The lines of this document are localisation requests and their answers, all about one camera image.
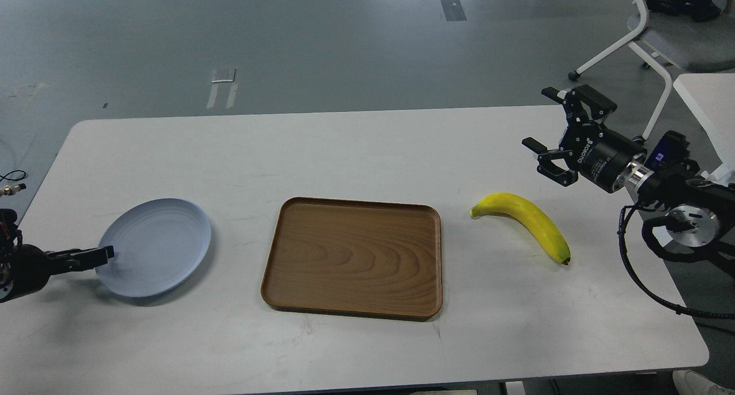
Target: banana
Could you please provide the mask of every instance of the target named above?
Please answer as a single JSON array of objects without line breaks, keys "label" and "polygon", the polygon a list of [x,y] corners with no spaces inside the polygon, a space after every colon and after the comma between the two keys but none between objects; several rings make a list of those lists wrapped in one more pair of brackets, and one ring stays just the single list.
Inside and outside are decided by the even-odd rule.
[{"label": "banana", "polygon": [[548,215],[532,202],[511,193],[493,193],[485,196],[470,210],[473,219],[491,214],[505,214],[518,220],[528,228],[551,258],[560,264],[569,264],[571,252],[567,241]]}]

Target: brown tray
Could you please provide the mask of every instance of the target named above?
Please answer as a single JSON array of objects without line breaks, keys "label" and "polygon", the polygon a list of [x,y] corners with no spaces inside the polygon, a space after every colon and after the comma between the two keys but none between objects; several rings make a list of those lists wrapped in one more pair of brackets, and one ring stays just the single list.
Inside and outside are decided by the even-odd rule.
[{"label": "brown tray", "polygon": [[426,320],[442,306],[440,239],[425,205],[290,199],[261,295],[283,311]]}]

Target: white desk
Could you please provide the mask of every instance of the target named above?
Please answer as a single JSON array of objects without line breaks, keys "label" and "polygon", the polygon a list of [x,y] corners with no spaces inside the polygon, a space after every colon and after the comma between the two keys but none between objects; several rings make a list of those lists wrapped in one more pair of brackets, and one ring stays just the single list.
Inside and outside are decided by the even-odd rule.
[{"label": "white desk", "polygon": [[[630,201],[536,173],[559,106],[86,121],[22,224],[44,249],[95,246],[122,212],[175,196],[212,220],[205,262],[171,293],[118,299],[94,272],[4,303],[0,393],[258,393],[514,380],[706,363],[691,319],[647,298],[617,254]],[[564,267],[519,223],[468,211],[511,191],[572,249]],[[428,204],[441,215],[444,306],[431,322],[274,311],[260,298],[279,207],[294,196]],[[682,299],[630,228],[641,278]]]},{"label": "white desk", "polygon": [[735,167],[735,73],[683,73],[674,81],[674,89],[701,123],[724,168],[728,168],[720,168],[719,172],[730,172]]}]

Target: chair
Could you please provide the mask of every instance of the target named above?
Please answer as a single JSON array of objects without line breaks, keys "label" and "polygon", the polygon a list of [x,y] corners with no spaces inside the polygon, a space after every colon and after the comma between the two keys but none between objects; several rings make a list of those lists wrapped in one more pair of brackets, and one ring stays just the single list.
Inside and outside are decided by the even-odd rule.
[{"label": "chair", "polygon": [[[645,68],[651,67],[664,78],[664,92],[651,119],[646,125],[640,142],[648,139],[671,94],[671,75],[664,65],[674,65],[693,73],[719,72],[735,68],[735,18],[730,16],[733,0],[727,0],[722,15],[712,21],[695,23],[686,16],[667,16],[662,13],[649,15],[645,0],[633,0],[638,14],[628,19],[630,33],[617,40],[603,52],[569,73],[569,79],[577,81],[581,74],[603,60],[623,45],[643,59]],[[640,46],[645,44],[652,53]],[[656,61],[661,57],[664,65]]]}]

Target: light blue plate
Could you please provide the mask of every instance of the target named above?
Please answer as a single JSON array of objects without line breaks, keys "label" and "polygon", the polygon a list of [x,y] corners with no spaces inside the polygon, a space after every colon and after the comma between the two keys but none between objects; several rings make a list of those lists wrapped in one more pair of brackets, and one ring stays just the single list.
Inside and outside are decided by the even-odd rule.
[{"label": "light blue plate", "polygon": [[112,245],[115,257],[97,267],[97,277],[113,293],[153,296],[189,277],[207,253],[212,226],[196,204],[157,199],[137,205],[107,229],[100,246]]}]

